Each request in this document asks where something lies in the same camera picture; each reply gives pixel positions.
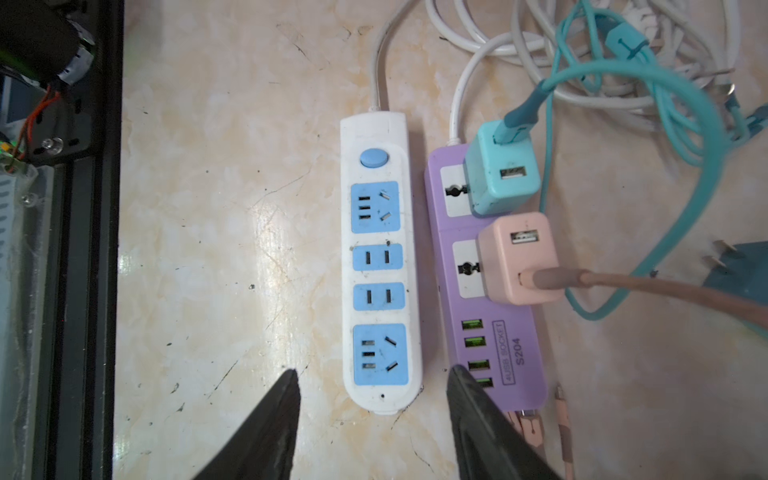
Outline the white blue power strip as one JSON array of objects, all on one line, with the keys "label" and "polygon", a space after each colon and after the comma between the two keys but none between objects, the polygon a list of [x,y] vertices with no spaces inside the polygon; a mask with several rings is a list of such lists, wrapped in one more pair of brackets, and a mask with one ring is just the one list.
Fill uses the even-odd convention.
[{"label": "white blue power strip", "polygon": [[342,376],[377,415],[406,409],[423,362],[409,135],[402,113],[340,122]]}]

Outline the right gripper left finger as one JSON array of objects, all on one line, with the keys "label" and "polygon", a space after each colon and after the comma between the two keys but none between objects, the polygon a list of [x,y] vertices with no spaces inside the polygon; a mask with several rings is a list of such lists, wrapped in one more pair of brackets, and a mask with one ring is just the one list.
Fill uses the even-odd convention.
[{"label": "right gripper left finger", "polygon": [[288,369],[198,479],[288,479],[300,415],[298,373]]}]

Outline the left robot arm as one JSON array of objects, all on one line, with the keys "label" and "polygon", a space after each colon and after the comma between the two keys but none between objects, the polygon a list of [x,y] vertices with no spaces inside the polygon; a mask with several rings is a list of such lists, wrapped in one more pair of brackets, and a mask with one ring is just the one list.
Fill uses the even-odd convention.
[{"label": "left robot arm", "polygon": [[95,58],[93,35],[43,1],[1,3],[1,64],[38,83],[73,85]]}]

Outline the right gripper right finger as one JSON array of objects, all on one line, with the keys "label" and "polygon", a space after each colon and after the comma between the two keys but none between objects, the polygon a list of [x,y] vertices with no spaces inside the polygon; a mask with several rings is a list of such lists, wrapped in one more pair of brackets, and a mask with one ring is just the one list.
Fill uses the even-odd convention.
[{"label": "right gripper right finger", "polygon": [[446,393],[460,479],[558,477],[464,366],[451,368]]}]

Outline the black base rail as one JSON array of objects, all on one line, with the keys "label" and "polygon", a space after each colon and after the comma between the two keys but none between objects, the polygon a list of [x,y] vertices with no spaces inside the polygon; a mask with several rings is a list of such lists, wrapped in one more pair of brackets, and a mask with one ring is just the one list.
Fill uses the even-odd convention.
[{"label": "black base rail", "polygon": [[1,64],[1,475],[108,479],[124,5],[43,2],[96,49],[73,85]]}]

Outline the dark teal charger plug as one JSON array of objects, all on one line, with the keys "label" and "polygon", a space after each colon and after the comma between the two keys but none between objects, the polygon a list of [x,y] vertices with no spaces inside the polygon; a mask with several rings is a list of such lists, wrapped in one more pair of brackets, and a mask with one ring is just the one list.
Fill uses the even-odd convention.
[{"label": "dark teal charger plug", "polygon": [[767,241],[713,245],[719,256],[704,258],[710,272],[703,286],[767,305]]}]

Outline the light teal charger plug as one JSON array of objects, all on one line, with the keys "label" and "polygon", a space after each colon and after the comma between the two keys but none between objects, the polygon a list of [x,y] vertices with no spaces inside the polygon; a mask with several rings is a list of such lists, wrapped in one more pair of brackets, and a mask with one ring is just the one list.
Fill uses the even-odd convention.
[{"label": "light teal charger plug", "polygon": [[507,144],[494,140],[501,120],[486,122],[464,158],[472,213],[480,217],[511,214],[541,188],[532,140],[527,134]]}]

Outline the pink charger plug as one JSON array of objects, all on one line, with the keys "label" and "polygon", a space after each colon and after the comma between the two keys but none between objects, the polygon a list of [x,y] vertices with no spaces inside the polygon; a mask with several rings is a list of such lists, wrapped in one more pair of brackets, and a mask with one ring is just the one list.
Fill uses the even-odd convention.
[{"label": "pink charger plug", "polygon": [[499,217],[477,239],[486,295],[495,303],[539,305],[565,296],[563,289],[542,290],[528,273],[559,266],[548,218],[540,212]]}]

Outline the purple power strip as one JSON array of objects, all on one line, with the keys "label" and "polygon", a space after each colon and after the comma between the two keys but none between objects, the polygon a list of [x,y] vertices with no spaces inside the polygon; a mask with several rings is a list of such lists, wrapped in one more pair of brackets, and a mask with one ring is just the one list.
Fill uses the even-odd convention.
[{"label": "purple power strip", "polygon": [[472,212],[468,147],[434,150],[424,173],[447,354],[504,412],[536,410],[548,386],[532,309],[499,304],[485,292],[477,237],[493,221]]}]

